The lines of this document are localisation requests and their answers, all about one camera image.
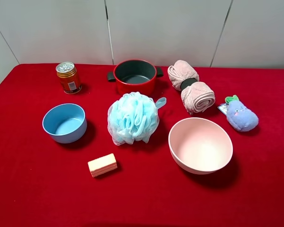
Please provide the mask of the purple eggplant plush toy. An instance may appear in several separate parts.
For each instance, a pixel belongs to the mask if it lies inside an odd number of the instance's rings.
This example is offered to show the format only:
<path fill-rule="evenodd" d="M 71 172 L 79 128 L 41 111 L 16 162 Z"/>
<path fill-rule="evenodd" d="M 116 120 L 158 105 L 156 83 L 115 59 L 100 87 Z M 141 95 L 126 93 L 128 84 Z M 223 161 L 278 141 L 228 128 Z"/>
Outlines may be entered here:
<path fill-rule="evenodd" d="M 218 106 L 218 109 L 226 115 L 229 124 L 239 132 L 248 132 L 259 123 L 257 115 L 248 109 L 237 95 L 225 98 L 225 103 Z"/>

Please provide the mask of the blue mesh bath loofah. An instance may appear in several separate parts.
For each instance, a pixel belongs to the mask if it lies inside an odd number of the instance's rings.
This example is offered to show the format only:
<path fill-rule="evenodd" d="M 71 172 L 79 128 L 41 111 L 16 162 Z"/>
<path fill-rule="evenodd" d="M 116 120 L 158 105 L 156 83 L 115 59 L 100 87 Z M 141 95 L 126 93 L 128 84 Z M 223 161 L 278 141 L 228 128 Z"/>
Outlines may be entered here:
<path fill-rule="evenodd" d="M 149 142 L 160 119 L 158 109 L 167 103 L 162 97 L 156 102 L 140 92 L 124 94 L 107 113 L 108 132 L 115 145 L 132 145 L 135 141 Z"/>

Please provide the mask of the red cooking pot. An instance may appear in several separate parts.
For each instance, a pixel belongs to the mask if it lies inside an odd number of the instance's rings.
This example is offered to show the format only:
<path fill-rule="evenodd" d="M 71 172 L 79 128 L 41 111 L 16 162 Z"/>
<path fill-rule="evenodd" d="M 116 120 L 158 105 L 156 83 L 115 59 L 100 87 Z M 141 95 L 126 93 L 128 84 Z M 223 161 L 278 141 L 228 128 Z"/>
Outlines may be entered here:
<path fill-rule="evenodd" d="M 107 74 L 109 82 L 115 82 L 119 94 L 140 92 L 149 96 L 155 89 L 157 78 L 163 76 L 160 67 L 143 60 L 127 60 L 115 66 Z"/>

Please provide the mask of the rolled pink towel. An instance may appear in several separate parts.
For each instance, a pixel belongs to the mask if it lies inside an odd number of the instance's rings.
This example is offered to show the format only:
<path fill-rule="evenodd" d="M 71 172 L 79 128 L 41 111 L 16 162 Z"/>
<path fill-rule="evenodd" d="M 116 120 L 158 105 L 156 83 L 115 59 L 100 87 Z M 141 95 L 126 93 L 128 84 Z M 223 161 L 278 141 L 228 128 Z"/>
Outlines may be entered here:
<path fill-rule="evenodd" d="M 168 67 L 172 86 L 180 91 L 183 105 L 190 115 L 202 113 L 215 103 L 211 88 L 201 82 L 197 71 L 186 61 L 178 60 Z"/>

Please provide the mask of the pink plastic bowl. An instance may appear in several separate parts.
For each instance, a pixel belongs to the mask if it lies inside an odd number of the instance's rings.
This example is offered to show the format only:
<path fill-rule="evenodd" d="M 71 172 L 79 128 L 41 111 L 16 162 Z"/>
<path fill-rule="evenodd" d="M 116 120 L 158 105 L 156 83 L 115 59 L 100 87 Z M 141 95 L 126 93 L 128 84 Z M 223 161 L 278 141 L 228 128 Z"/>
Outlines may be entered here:
<path fill-rule="evenodd" d="M 185 171 L 207 175 L 224 168 L 233 155 L 233 144 L 218 124 L 198 117 L 185 118 L 169 131 L 169 150 Z"/>

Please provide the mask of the blue plastic bowl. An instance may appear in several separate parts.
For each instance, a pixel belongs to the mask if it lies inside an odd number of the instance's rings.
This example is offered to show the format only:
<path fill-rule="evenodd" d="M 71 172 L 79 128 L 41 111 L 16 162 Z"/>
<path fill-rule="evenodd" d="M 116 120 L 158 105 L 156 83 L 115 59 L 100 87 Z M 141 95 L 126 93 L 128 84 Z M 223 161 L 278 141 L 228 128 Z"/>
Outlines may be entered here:
<path fill-rule="evenodd" d="M 73 143 L 86 132 L 86 114 L 77 104 L 61 104 L 46 113 L 42 127 L 54 141 L 61 144 Z"/>

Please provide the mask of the orange drink can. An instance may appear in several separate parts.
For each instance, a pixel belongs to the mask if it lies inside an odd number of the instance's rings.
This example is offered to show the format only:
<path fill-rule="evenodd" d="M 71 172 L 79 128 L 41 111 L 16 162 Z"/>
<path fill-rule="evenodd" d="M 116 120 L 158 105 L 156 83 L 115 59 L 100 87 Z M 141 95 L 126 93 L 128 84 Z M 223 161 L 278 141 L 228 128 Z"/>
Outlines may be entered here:
<path fill-rule="evenodd" d="M 56 74 L 66 94 L 75 94 L 81 90 L 81 81 L 74 63 L 62 62 L 58 64 Z"/>

